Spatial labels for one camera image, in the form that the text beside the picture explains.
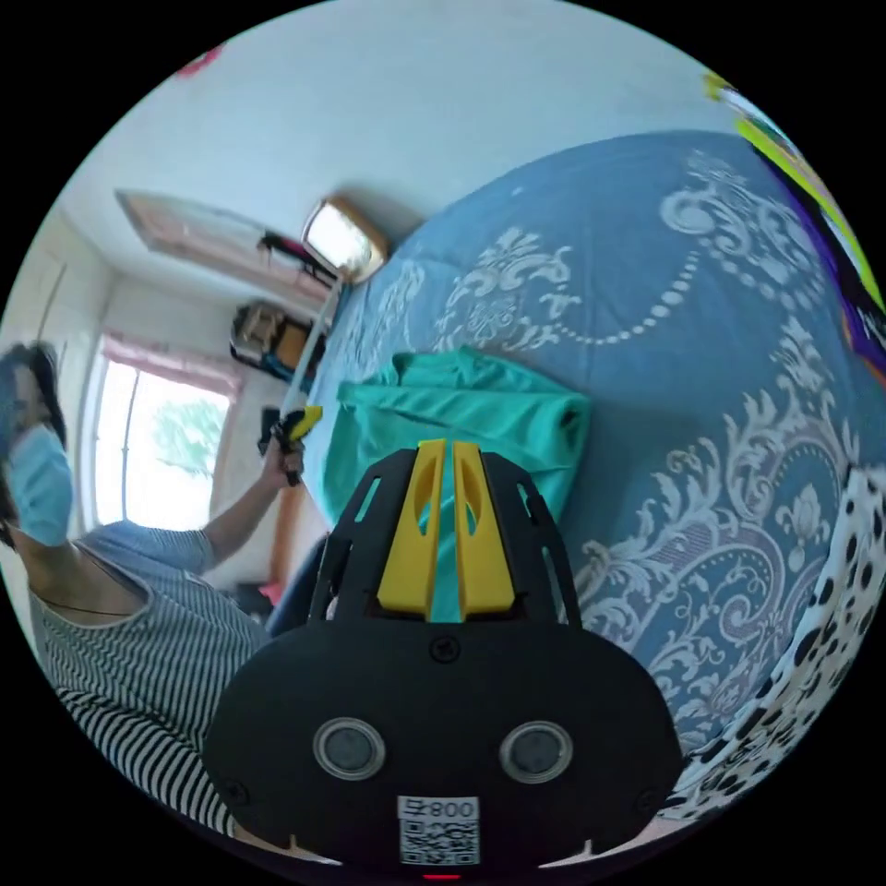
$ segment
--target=teal cloth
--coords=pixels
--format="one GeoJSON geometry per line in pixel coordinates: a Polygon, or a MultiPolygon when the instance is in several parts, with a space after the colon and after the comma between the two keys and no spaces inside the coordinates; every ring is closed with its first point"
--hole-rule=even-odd
{"type": "MultiPolygon", "coordinates": [[[[528,471],[558,520],[588,436],[588,399],[498,357],[461,348],[401,353],[376,376],[339,386],[340,409],[323,469],[335,521],[377,461],[422,440],[465,440],[528,471]]],[[[443,476],[432,620],[460,620],[451,448],[443,476]]]]}

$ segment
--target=blue bedspread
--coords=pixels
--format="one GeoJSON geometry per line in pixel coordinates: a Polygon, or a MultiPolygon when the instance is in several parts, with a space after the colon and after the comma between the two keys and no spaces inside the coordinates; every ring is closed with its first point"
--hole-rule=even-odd
{"type": "Polygon", "coordinates": [[[886,398],[833,284],[738,137],[564,151],[417,231],[350,294],[312,392],[319,482],[344,381],[469,345],[594,403],[561,521],[584,624],[658,681],[686,750],[769,676],[827,554],[849,462],[886,460],[886,398]]]}

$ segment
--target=woman's hand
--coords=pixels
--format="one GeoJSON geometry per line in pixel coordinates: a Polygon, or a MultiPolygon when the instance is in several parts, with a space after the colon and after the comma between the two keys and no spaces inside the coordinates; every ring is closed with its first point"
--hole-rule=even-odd
{"type": "Polygon", "coordinates": [[[283,456],[279,441],[273,437],[268,451],[265,453],[265,463],[261,469],[262,484],[267,485],[275,492],[285,489],[289,485],[286,474],[289,472],[301,474],[305,469],[304,456],[305,446],[301,440],[294,444],[292,452],[283,456]]]}

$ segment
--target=window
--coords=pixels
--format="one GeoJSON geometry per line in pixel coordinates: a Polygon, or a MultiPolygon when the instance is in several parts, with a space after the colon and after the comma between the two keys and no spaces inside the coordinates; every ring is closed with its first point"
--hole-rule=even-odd
{"type": "Polygon", "coordinates": [[[231,398],[112,359],[100,397],[92,466],[98,523],[203,526],[231,398]]]}

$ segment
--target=face mask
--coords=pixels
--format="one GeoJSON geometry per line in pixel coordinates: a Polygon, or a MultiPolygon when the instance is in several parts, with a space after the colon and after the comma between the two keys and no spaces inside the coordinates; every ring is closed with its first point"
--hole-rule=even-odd
{"type": "Polygon", "coordinates": [[[74,481],[62,441],[44,425],[31,428],[13,447],[6,469],[18,529],[46,547],[67,541],[74,481]]]}

